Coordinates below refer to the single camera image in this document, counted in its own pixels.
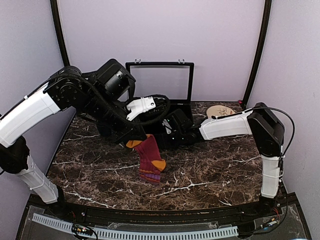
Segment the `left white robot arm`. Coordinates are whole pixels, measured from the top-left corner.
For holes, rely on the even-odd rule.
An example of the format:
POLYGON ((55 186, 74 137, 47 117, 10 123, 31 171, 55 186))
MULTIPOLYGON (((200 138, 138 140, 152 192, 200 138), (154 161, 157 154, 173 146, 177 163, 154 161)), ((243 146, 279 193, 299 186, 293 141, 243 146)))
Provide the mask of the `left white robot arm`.
POLYGON ((38 168, 24 133, 44 119, 73 107, 107 127, 116 143, 145 140, 146 125, 162 120, 170 100, 161 94, 135 97, 135 78, 116 59, 83 73, 66 66, 26 95, 0 118, 0 166, 18 176, 60 218, 71 213, 63 190, 38 168))

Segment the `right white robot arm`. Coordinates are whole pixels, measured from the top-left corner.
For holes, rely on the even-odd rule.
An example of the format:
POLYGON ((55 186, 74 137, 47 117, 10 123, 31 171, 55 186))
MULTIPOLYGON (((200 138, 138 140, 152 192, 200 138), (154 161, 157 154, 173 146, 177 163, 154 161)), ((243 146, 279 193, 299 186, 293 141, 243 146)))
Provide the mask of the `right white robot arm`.
POLYGON ((264 198, 255 205, 255 213, 266 217, 275 208, 276 197, 283 176, 285 126, 274 114, 276 108, 263 102, 247 110, 230 115, 211 116, 194 124, 181 109, 167 115, 162 121, 163 130, 155 139, 161 149, 173 149, 213 139, 252 135, 262 158, 262 187, 264 198))

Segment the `maroon orange purple sock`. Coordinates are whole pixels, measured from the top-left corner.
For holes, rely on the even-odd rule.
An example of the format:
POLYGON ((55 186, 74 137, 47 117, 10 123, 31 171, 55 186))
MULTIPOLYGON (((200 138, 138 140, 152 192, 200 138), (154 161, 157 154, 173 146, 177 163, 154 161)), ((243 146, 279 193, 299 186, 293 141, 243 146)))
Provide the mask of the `maroon orange purple sock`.
POLYGON ((167 164, 160 155, 155 137, 152 134, 146 137, 144 141, 130 140, 126 147, 134 149, 139 155, 139 178, 151 184, 159 184, 161 172, 167 164))

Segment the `black storage box with lid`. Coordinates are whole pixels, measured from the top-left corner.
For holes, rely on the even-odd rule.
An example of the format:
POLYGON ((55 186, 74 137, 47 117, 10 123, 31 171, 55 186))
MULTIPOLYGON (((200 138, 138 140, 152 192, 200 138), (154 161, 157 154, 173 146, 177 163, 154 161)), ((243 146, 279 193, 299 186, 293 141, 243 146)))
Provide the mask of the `black storage box with lid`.
POLYGON ((194 124, 191 110, 191 96, 194 77, 192 62, 126 62, 126 69, 136 79, 136 97, 165 95, 170 100, 169 117, 176 112, 175 123, 170 120, 163 125, 160 120, 143 127, 147 134, 167 134, 178 127, 186 131, 194 124))

